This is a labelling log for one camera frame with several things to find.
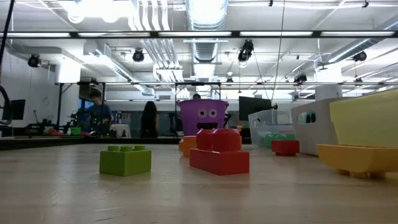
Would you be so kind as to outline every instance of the hanging wire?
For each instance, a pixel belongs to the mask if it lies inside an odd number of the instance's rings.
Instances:
[[[258,71],[259,71],[259,75],[260,75],[260,78],[261,78],[262,86],[264,87],[264,91],[266,92],[267,99],[269,100],[268,93],[267,93],[267,88],[266,88],[266,84],[264,83],[264,80],[262,79],[262,75],[261,75],[261,72],[260,72],[259,62],[257,61],[256,53],[255,53],[254,50],[253,50],[253,55],[254,55],[254,59],[256,60],[257,69],[258,69]]]
[[[276,75],[275,75],[274,87],[273,87],[273,91],[272,91],[271,103],[272,103],[272,100],[274,99],[276,80],[278,78],[279,60],[280,60],[280,48],[282,47],[282,31],[284,29],[284,21],[285,21],[285,4],[286,4],[286,0],[284,0],[284,9],[282,11],[282,24],[280,26],[278,61],[276,61]]]

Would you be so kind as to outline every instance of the woman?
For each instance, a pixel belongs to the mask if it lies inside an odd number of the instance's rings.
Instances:
[[[157,109],[153,101],[148,101],[141,116],[141,137],[157,138],[159,133],[159,120]]]

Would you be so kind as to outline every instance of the lego stud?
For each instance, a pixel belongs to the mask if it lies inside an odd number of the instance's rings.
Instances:
[[[131,152],[132,151],[132,146],[121,146],[120,147],[121,152]]]
[[[213,130],[201,129],[197,133],[197,148],[200,150],[211,151],[213,144]]]
[[[120,151],[120,146],[108,146],[108,151],[118,152]]]
[[[211,150],[216,152],[231,152],[241,150],[241,136],[233,129],[217,129],[213,131]]]
[[[145,146],[134,146],[135,151],[145,150]]]

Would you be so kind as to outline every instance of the person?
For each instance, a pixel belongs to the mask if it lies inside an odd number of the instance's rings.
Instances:
[[[98,126],[100,124],[105,124],[104,128],[108,129],[107,125],[109,122],[112,120],[112,114],[111,114],[111,109],[109,108],[108,105],[104,104],[104,107],[102,108],[102,94],[100,91],[92,91],[89,95],[90,99],[93,101],[93,105],[91,105],[87,111],[89,113],[93,113],[97,118],[101,117],[101,110],[102,110],[102,122],[98,123]]]
[[[141,116],[141,137],[157,138],[158,133],[159,120],[156,105],[153,101],[148,101]]]
[[[194,99],[194,100],[199,100],[199,99],[201,99],[201,97],[200,97],[200,95],[199,95],[198,93],[195,93],[195,94],[193,95],[193,99]]]

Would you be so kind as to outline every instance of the red lego brick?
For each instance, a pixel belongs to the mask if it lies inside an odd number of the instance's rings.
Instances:
[[[216,152],[240,151],[241,143],[241,135],[234,129],[217,129],[213,131],[211,150]]]
[[[300,153],[300,143],[296,140],[273,140],[271,149],[277,156],[295,156]]]
[[[211,151],[213,144],[213,131],[209,129],[202,129],[197,134],[197,148],[200,150]]]
[[[247,174],[250,170],[249,152],[191,149],[190,166],[217,175]]]

